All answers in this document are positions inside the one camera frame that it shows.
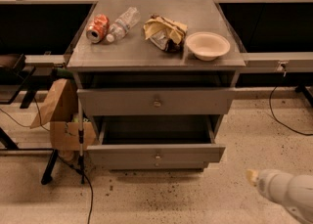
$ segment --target cardboard box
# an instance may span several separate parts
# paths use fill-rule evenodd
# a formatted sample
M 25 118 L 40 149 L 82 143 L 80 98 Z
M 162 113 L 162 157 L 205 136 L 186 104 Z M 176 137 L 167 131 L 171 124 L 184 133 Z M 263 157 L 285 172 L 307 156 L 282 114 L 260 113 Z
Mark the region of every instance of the cardboard box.
M 30 128 L 50 122 L 50 141 L 53 149 L 79 151 L 78 122 L 71 122 L 78 113 L 76 86 L 70 80 L 55 81 Z M 91 122 L 84 122 L 84 150 L 96 141 Z

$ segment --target power cord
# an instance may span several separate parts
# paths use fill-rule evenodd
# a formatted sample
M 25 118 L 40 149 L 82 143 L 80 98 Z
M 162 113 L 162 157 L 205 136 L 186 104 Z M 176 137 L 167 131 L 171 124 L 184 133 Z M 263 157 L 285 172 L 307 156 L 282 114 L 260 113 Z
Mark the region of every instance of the power cord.
M 284 76 L 283 76 L 283 80 L 282 80 L 282 83 L 283 83 L 283 82 L 284 82 L 284 79 L 285 79 L 285 77 L 286 77 L 286 74 L 287 74 L 287 70 L 286 70 L 286 65 L 285 65 L 285 64 L 281 64 L 281 66 L 282 66 L 282 68 L 284 69 Z M 304 135 L 304 136 L 313 136 L 312 133 L 302 133 L 302 132 L 300 132 L 300 131 L 297 131 L 297 130 L 295 130 L 295 129 L 289 127 L 289 126 L 287 126 L 286 124 L 282 123 L 277 117 L 275 117 L 274 112 L 273 112 L 273 108 L 272 108 L 272 97 L 273 97 L 273 94 L 274 94 L 275 90 L 277 89 L 277 87 L 278 87 L 278 86 L 276 86 L 276 87 L 272 90 L 272 92 L 271 92 L 271 94 L 270 94 L 270 97 L 269 97 L 269 106 L 270 106 L 270 110 L 271 110 L 271 113 L 272 113 L 272 115 L 273 115 L 273 118 L 274 118 L 278 123 L 280 123 L 281 125 L 285 126 L 287 129 L 291 130 L 291 131 L 294 132 L 294 133 L 297 133 L 297 134 L 300 134 L 300 135 Z
M 91 212 L 92 212 L 92 208 L 93 208 L 93 203 L 94 203 L 94 190 L 92 188 L 91 182 L 90 182 L 89 178 L 86 176 L 86 174 L 83 171 L 81 171 L 79 168 L 74 167 L 74 165 L 72 165 L 72 164 L 68 164 L 60 156 L 58 156 L 58 157 L 59 157 L 60 161 L 63 162 L 65 165 L 67 165 L 70 169 L 73 169 L 79 175 L 84 175 L 85 179 L 87 180 L 87 182 L 89 184 L 90 192 L 91 192 L 90 209 L 89 209 L 88 221 L 87 221 L 87 223 L 89 224 L 90 223 L 90 218 L 91 218 Z
M 45 127 L 42 125 L 42 123 L 41 123 L 40 109 L 39 109 L 38 103 L 37 103 L 37 101 L 36 101 L 35 98 L 33 98 L 33 100 L 34 100 L 34 102 L 35 102 L 35 104 L 36 104 L 36 107 L 37 107 L 37 110 L 38 110 L 40 126 L 41 126 L 43 129 L 45 129 L 46 131 L 49 132 L 50 130 L 47 129 L 47 128 L 45 128 Z M 3 114 L 5 114 L 7 117 L 9 117 L 12 121 L 14 121 L 17 125 L 19 125 L 19 126 L 21 126 L 21 127 L 27 127 L 27 128 L 30 127 L 30 125 L 29 125 L 29 126 L 25 126 L 25 125 L 20 124 L 20 123 L 17 122 L 13 117 L 11 117 L 7 112 L 5 112 L 4 110 L 0 109 L 0 111 L 1 111 Z

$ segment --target gray tabletop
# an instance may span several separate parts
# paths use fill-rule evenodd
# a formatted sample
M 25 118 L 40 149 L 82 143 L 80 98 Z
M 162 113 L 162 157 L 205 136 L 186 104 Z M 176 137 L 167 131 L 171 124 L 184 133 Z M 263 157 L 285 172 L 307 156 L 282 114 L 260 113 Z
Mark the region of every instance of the gray tabletop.
M 87 24 L 99 13 L 105 14 L 113 22 L 131 6 L 138 8 L 141 20 L 125 38 L 113 44 L 105 40 L 93 44 L 84 30 L 69 60 L 68 69 L 221 69 L 245 65 L 233 35 L 212 0 L 99 0 Z M 231 50 L 211 62 L 197 59 L 186 45 L 179 53 L 165 53 L 150 40 L 145 40 L 143 25 L 152 14 L 186 24 L 187 36 L 200 31 L 218 33 L 228 39 Z

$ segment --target bottle cap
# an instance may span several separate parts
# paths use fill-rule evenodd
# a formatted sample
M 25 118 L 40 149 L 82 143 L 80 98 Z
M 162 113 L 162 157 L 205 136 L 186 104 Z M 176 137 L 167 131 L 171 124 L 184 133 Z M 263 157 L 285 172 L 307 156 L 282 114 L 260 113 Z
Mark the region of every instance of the bottle cap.
M 108 35 L 107 35 L 107 40 L 108 40 L 109 42 L 114 42 L 115 38 L 114 38 L 114 36 L 113 36 L 112 34 L 108 34 Z

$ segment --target black cable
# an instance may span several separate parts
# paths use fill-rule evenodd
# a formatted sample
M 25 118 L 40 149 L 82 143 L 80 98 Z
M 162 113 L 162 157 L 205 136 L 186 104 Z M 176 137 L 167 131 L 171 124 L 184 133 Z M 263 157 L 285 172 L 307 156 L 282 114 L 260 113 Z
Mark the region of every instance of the black cable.
M 84 175 L 85 179 L 87 180 L 89 187 L 90 187 L 90 192 L 91 192 L 91 200 L 90 200 L 90 209 L 89 209 L 89 214 L 88 214 L 88 221 L 87 223 L 90 223 L 90 218 L 91 218 L 91 212 L 92 212 L 92 208 L 93 208 L 93 204 L 94 204 L 94 190 L 92 188 L 91 182 L 89 180 L 89 178 L 87 177 L 87 175 L 85 173 L 83 173 L 79 168 L 75 168 L 74 165 L 72 164 L 68 164 L 67 162 L 65 162 L 60 156 L 58 156 L 60 161 L 63 162 L 65 165 L 67 165 L 70 169 L 73 169 L 76 171 L 76 173 L 78 173 L 79 175 Z
M 280 123 L 281 125 L 285 126 L 287 129 L 291 130 L 291 131 L 294 132 L 294 133 L 301 134 L 301 135 L 304 135 L 304 136 L 312 136 L 313 134 L 310 134 L 310 133 L 309 133 L 309 134 L 307 134 L 307 133 L 302 133 L 302 132 L 300 132 L 300 131 L 297 131 L 297 130 L 295 130 L 295 129 L 292 129 L 291 127 L 289 127 L 289 126 L 287 126 L 286 124 L 282 123 L 277 117 L 275 117 L 274 112 L 273 112 L 273 109 L 272 109 L 272 96 L 273 96 L 273 94 L 274 94 L 274 91 L 277 89 L 277 87 L 278 87 L 278 86 L 276 86 L 276 87 L 272 90 L 272 92 L 271 92 L 271 94 L 270 94 L 270 97 L 269 97 L 270 110 L 271 110 L 271 113 L 272 113 L 274 119 L 275 119 L 278 123 Z
M 40 109 L 39 109 L 39 107 L 38 107 L 38 103 L 37 103 L 37 101 L 36 101 L 35 98 L 33 98 L 33 100 L 35 101 L 35 104 L 36 104 L 36 107 L 37 107 L 37 110 L 38 110 L 40 126 L 41 126 L 43 129 L 45 129 L 46 131 L 49 132 L 50 130 L 47 129 L 47 128 L 45 128 L 45 127 L 42 125 L 42 123 L 41 123 Z M 30 126 L 25 126 L 25 125 L 20 124 L 20 123 L 17 122 L 13 117 L 11 117 L 7 112 L 4 112 L 2 109 L 0 109 L 0 111 L 1 111 L 2 113 L 4 113 L 6 116 L 8 116 L 8 117 L 9 117 L 12 121 L 14 121 L 17 125 L 19 125 L 19 126 L 21 126 L 21 127 L 27 127 L 27 128 L 30 127 Z

